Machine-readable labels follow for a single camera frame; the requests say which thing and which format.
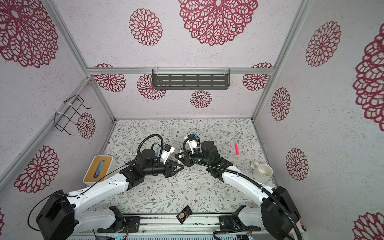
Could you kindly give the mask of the pink highlighter pen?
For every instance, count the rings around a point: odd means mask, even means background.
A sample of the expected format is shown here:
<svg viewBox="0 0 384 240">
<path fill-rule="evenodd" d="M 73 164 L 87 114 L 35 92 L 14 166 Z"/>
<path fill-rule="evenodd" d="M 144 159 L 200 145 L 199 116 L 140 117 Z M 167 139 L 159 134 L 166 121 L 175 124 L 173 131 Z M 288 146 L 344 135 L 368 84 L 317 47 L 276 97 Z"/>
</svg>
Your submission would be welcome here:
<svg viewBox="0 0 384 240">
<path fill-rule="evenodd" d="M 238 143 L 236 141 L 235 141 L 235 150 L 236 150 L 236 155 L 239 156 L 240 155 L 240 151 L 239 151 Z"/>
</svg>

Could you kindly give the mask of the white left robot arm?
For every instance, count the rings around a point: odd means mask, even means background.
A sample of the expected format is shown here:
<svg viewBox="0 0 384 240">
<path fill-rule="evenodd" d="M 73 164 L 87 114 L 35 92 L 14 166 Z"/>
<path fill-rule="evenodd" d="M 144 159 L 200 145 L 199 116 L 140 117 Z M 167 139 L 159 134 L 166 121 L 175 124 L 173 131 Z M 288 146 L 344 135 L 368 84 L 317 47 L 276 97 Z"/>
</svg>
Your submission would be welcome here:
<svg viewBox="0 0 384 240">
<path fill-rule="evenodd" d="M 50 195 L 36 222 L 45 240 L 66 240 L 72 234 L 91 230 L 120 232 L 127 222 L 117 207 L 92 212 L 88 208 L 140 185 L 145 176 L 169 178 L 183 169 L 174 161 L 161 162 L 155 151 L 145 149 L 110 178 L 67 194 L 59 190 Z"/>
</svg>

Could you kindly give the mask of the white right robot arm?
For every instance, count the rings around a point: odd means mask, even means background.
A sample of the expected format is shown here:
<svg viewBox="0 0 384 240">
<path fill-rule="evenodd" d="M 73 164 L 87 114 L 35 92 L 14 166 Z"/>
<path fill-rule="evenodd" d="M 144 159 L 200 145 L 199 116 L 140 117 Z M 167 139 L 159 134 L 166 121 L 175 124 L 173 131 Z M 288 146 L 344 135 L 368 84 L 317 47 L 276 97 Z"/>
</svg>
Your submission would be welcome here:
<svg viewBox="0 0 384 240">
<path fill-rule="evenodd" d="M 175 158 L 186 167 L 206 167 L 213 178 L 236 188 L 257 205 L 256 208 L 239 207 L 230 217 L 234 227 L 228 228 L 228 234 L 266 230 L 276 240 L 291 240 L 293 234 L 297 240 L 303 239 L 298 226 L 301 216 L 288 191 L 283 187 L 266 186 L 245 175 L 220 156 L 214 142 L 200 143 L 187 138 Z"/>
</svg>

